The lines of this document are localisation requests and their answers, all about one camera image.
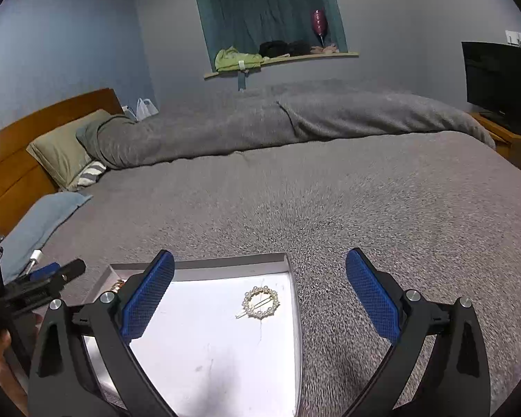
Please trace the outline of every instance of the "black tv screen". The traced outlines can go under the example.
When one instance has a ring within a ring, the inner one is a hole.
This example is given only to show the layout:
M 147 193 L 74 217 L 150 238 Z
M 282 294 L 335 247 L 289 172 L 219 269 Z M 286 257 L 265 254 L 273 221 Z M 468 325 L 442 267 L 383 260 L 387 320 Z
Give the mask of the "black tv screen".
M 463 42 L 467 101 L 521 132 L 521 47 Z

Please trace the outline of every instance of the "gray blanket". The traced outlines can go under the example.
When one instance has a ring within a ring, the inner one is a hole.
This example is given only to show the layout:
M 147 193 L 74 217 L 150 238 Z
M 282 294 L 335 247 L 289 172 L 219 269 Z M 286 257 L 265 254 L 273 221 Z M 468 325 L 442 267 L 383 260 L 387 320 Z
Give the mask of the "gray blanket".
M 310 140 L 379 134 L 467 133 L 493 147 L 466 113 L 413 94 L 306 82 L 200 98 L 135 123 L 124 117 L 78 133 L 91 157 L 112 169 L 227 154 Z
M 81 257 L 88 266 L 65 291 L 68 303 L 81 302 L 108 264 L 149 262 L 162 248 L 182 260 L 289 253 L 301 417 L 341 416 L 388 348 L 345 275 L 355 246 L 430 300 L 473 299 L 492 410 L 521 378 L 521 171 L 473 137 L 383 135 L 182 159 L 110 171 L 89 192 L 43 248 L 42 264 Z M 232 415 L 220 402 L 211 408 L 209 417 Z

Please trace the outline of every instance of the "wooden dresser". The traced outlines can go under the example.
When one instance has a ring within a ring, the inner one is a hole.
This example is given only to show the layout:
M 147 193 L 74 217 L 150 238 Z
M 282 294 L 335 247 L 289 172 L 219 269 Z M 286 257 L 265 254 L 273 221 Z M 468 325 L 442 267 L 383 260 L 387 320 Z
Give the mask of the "wooden dresser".
M 471 116 L 488 130 L 496 143 L 496 152 L 521 170 L 521 135 L 510 132 L 479 113 L 471 113 Z

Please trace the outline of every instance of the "wooden headboard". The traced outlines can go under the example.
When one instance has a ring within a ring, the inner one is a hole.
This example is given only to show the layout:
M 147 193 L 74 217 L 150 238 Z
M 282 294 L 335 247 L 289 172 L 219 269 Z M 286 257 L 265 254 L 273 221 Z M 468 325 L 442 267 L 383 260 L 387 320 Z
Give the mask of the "wooden headboard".
M 0 235 L 7 235 L 42 196 L 58 190 L 44 168 L 25 150 L 29 143 L 98 109 L 122 114 L 113 89 L 61 101 L 0 130 Z

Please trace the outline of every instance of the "window sill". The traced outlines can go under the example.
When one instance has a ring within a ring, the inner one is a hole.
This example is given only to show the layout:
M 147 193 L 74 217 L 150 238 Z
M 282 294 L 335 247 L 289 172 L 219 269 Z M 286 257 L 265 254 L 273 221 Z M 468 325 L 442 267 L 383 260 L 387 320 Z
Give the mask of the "window sill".
M 329 55 L 325 54 L 317 54 L 317 55 L 302 55 L 298 57 L 286 57 L 286 58 L 270 58 L 264 63 L 260 65 L 260 68 L 262 69 L 265 66 L 273 65 L 273 64 L 282 64 L 282 63 L 292 63 L 294 61 L 304 61 L 304 60 L 310 60 L 310 59 L 330 59 L 330 58 L 358 58 L 359 54 L 355 52 L 347 52 L 347 53 L 332 53 Z M 214 76 L 218 75 L 227 75 L 227 74 L 233 74 L 237 71 L 227 71 L 227 72 L 209 72 L 204 74 L 204 79 L 207 80 L 209 78 L 212 78 Z

